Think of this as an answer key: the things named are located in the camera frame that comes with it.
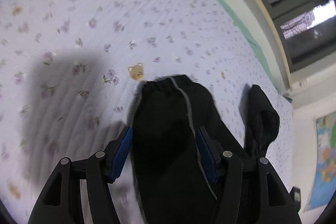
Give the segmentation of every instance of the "bed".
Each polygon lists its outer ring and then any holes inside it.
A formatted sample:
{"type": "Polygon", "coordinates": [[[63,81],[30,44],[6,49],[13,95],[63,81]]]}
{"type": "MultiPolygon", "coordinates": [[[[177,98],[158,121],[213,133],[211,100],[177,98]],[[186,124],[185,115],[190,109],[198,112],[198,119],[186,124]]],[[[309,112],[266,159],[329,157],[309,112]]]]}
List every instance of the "bed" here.
{"type": "MultiPolygon", "coordinates": [[[[231,18],[218,0],[0,0],[0,199],[14,220],[62,157],[118,136],[142,81],[176,74],[209,89],[242,146],[248,88],[262,88],[280,116],[267,157],[290,189],[292,106],[231,18]]],[[[144,223],[130,159],[110,190],[121,223],[144,223]]]]}

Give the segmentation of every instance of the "green strip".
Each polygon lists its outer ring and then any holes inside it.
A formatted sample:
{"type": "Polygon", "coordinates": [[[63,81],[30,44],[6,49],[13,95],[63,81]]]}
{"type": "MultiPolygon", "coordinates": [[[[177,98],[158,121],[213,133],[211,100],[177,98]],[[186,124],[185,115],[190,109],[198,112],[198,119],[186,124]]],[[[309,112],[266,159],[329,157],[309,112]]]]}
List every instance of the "green strip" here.
{"type": "Polygon", "coordinates": [[[233,19],[233,21],[236,23],[237,27],[240,29],[244,37],[246,38],[247,42],[249,43],[250,47],[252,48],[254,54],[258,58],[259,62],[261,63],[263,69],[265,70],[268,78],[270,78],[271,82],[275,86],[275,82],[273,80],[272,74],[269,70],[267,60],[264,56],[263,50],[261,49],[260,45],[255,41],[249,30],[245,27],[243,22],[240,20],[240,18],[235,14],[235,12],[231,9],[229,5],[224,0],[217,0],[221,6],[226,10],[226,12],[229,14],[229,16],[233,19]]]}

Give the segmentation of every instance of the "bed sheet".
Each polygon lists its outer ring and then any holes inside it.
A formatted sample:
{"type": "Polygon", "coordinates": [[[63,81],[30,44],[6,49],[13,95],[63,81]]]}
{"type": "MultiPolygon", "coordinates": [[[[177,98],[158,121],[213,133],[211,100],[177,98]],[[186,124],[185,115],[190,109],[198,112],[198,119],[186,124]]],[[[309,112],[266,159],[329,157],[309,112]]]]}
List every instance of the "bed sheet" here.
{"type": "MultiPolygon", "coordinates": [[[[142,80],[175,74],[210,90],[242,146],[260,85],[280,116],[267,157],[289,187],[293,109],[216,0],[0,0],[0,198],[18,224],[62,157],[89,157],[130,122],[142,80]]],[[[134,179],[127,159],[110,187],[121,223],[144,222],[134,179]]]]}

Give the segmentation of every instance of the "gray piping stripe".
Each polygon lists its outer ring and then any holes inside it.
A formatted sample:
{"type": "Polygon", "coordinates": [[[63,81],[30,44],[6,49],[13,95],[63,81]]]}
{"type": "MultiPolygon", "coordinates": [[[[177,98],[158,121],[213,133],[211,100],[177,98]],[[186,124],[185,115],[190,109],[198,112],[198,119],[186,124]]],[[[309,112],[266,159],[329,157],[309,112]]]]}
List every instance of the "gray piping stripe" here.
{"type": "MultiPolygon", "coordinates": [[[[184,90],[182,90],[182,89],[179,88],[179,86],[177,85],[177,83],[175,82],[175,79],[174,79],[173,77],[169,77],[169,78],[170,78],[170,80],[172,81],[174,87],[175,87],[176,89],[178,89],[178,90],[182,93],[182,95],[183,95],[183,97],[184,97],[184,99],[185,99],[185,102],[186,102],[186,104],[187,104],[187,112],[188,112],[187,115],[188,115],[189,127],[190,127],[190,129],[191,129],[191,131],[192,131],[192,133],[193,133],[193,135],[194,135],[194,138],[195,138],[195,129],[194,129],[194,123],[193,123],[192,108],[191,108],[191,103],[190,103],[189,97],[188,97],[188,95],[184,92],[184,90]]],[[[209,184],[209,182],[208,182],[208,179],[207,179],[207,177],[206,177],[206,175],[205,175],[205,172],[204,172],[204,170],[203,170],[203,167],[202,167],[202,164],[201,164],[201,160],[200,160],[201,156],[200,156],[200,152],[198,151],[197,146],[196,146],[196,150],[197,150],[197,161],[198,161],[198,165],[199,165],[199,168],[200,168],[200,170],[201,170],[201,172],[202,172],[202,175],[203,175],[203,177],[204,177],[204,180],[205,180],[206,184],[208,185],[208,188],[209,188],[211,194],[213,195],[213,197],[215,198],[215,200],[217,200],[217,196],[216,196],[216,194],[213,192],[213,190],[211,189],[211,186],[210,186],[210,184],[209,184]]]]}

